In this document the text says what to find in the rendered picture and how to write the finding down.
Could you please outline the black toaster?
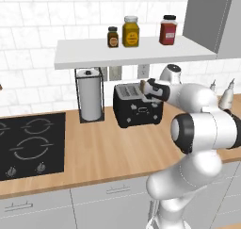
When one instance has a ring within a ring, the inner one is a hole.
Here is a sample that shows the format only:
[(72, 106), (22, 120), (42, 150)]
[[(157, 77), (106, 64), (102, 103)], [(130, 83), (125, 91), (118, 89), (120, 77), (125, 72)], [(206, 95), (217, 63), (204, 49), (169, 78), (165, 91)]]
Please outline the black toaster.
[(163, 103), (153, 107), (142, 101), (143, 93), (138, 83), (119, 84), (114, 87), (113, 110), (121, 128), (142, 124), (159, 124), (163, 115)]

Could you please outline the yellow jar white lid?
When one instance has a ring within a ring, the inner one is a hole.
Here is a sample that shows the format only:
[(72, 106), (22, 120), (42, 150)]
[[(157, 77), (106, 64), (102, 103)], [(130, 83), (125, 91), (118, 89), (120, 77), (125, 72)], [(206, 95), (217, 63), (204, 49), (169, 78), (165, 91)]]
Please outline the yellow jar white lid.
[(124, 47), (138, 47), (139, 27), (137, 16), (125, 16), (122, 26), (122, 44)]

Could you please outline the black hob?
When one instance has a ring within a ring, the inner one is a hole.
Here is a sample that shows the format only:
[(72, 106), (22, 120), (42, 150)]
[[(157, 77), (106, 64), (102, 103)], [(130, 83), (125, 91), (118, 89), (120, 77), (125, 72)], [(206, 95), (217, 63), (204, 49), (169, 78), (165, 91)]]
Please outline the black hob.
[(64, 172), (65, 119), (65, 112), (0, 119), (0, 181)]

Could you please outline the grey wall outlet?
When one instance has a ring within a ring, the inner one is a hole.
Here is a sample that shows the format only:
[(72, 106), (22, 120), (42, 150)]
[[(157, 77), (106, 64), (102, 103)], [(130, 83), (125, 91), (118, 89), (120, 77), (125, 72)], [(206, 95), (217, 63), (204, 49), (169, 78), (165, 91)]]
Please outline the grey wall outlet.
[(121, 66), (110, 66), (109, 67), (109, 80), (116, 81), (121, 80)]

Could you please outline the white paper towel roll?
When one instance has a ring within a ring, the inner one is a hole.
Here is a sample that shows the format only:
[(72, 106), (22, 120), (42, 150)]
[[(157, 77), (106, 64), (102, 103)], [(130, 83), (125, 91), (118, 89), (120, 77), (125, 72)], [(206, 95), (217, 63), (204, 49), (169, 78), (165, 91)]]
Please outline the white paper towel roll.
[(77, 76), (82, 118), (96, 121), (102, 115), (100, 73), (95, 69), (80, 70)]

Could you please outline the red jar black lid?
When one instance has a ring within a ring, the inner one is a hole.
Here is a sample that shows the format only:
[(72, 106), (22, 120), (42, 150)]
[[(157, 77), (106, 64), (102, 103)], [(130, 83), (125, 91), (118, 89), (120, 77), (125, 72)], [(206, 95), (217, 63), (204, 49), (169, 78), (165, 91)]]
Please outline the red jar black lid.
[(159, 42), (163, 45), (173, 45), (176, 35), (176, 16), (165, 15), (160, 27)]

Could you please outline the white wall shelf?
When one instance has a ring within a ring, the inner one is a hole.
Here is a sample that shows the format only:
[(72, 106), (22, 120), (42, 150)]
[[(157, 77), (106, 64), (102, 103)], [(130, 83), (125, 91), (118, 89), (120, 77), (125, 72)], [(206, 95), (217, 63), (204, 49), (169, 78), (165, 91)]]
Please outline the white wall shelf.
[(162, 45), (157, 37), (140, 39), (138, 47), (109, 48), (105, 39), (57, 42), (55, 69), (109, 67), (183, 61), (212, 60), (217, 54), (194, 41), (178, 36), (173, 45)]

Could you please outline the grey wall cupboard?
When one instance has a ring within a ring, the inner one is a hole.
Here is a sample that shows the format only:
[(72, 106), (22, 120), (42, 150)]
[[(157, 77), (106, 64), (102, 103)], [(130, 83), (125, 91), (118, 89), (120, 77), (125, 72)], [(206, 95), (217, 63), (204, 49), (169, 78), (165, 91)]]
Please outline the grey wall cupboard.
[(217, 59), (241, 58), (241, 0), (188, 0), (183, 35)]

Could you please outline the grey drawer front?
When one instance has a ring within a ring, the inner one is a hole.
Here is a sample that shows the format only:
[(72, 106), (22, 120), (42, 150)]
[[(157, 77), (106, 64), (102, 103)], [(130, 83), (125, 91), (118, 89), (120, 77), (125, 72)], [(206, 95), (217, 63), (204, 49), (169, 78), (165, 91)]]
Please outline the grey drawer front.
[[(72, 188), (72, 203), (78, 229), (146, 229), (151, 218), (147, 176)], [(122, 185), (131, 190), (106, 194)]]
[[(14, 204), (33, 207), (5, 212)], [(71, 194), (68, 189), (0, 200), (0, 229), (76, 229)]]

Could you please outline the small dark brown jar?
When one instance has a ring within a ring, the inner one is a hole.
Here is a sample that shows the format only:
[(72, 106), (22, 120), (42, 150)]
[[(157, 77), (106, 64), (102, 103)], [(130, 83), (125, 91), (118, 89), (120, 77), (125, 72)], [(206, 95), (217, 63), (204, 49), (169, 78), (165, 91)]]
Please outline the small dark brown jar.
[(116, 48), (119, 46), (118, 29), (115, 26), (110, 26), (108, 28), (107, 45), (109, 48)]

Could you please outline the white wall outlet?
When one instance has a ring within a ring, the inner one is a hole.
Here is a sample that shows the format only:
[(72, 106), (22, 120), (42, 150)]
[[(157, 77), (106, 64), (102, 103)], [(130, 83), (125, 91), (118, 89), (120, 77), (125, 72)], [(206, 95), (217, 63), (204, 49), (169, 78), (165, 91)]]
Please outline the white wall outlet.
[(149, 77), (149, 71), (150, 71), (150, 65), (149, 64), (140, 64), (137, 68), (137, 78), (148, 78)]

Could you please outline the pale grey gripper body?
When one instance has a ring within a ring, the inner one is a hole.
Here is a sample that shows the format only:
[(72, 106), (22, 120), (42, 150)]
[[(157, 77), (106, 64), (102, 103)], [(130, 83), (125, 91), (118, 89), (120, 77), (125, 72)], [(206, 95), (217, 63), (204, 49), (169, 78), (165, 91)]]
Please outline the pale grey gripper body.
[(143, 91), (143, 98), (142, 101), (144, 103), (151, 103), (151, 104), (161, 104), (162, 103), (162, 90), (156, 90), (154, 93), (148, 93), (147, 91)]

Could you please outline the grey cupboard door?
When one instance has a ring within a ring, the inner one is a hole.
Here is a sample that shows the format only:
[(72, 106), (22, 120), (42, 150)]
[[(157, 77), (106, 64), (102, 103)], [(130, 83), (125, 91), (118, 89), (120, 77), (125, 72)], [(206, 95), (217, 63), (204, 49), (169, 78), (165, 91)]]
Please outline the grey cupboard door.
[(222, 199), (212, 223), (212, 229), (240, 223), (241, 229), (241, 162), (238, 163), (231, 183)]

